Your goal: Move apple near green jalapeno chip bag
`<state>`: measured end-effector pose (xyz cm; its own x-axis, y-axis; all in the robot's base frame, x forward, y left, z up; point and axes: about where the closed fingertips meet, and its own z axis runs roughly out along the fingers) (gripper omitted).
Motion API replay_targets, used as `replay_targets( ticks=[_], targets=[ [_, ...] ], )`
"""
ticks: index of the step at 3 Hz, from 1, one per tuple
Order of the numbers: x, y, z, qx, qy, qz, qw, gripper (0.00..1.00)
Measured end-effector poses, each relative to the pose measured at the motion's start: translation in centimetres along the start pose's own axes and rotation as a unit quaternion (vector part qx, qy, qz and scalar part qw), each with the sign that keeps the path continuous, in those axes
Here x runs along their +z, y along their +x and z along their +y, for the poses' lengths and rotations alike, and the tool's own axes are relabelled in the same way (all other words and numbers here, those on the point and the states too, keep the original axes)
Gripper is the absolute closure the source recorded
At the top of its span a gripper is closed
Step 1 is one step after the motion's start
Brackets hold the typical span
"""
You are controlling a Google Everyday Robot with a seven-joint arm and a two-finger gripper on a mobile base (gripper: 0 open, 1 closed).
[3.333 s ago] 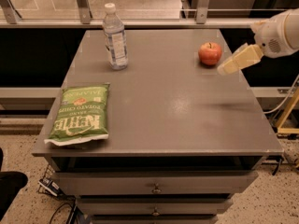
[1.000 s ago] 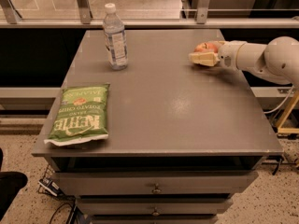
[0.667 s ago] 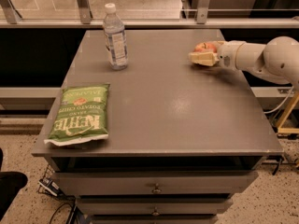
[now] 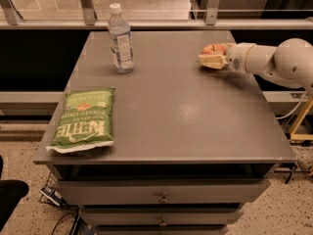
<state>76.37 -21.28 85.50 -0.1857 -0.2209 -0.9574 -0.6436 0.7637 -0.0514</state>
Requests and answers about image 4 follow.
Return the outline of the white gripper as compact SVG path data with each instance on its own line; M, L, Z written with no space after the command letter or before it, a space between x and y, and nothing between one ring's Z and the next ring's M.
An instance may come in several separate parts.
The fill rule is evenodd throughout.
M199 55L199 63L207 68L221 70L227 63L227 68L230 71L236 72L246 72L246 58L247 54L252 47L255 46L254 43L221 43L224 48L230 48L226 52L226 57L221 54L214 55Z

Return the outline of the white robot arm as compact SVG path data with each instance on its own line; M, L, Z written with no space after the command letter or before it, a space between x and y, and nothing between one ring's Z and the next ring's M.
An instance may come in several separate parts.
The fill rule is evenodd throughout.
M217 43L198 55L201 66L215 70L251 73L287 88L304 88L313 96L313 45L300 38L278 47L256 43Z

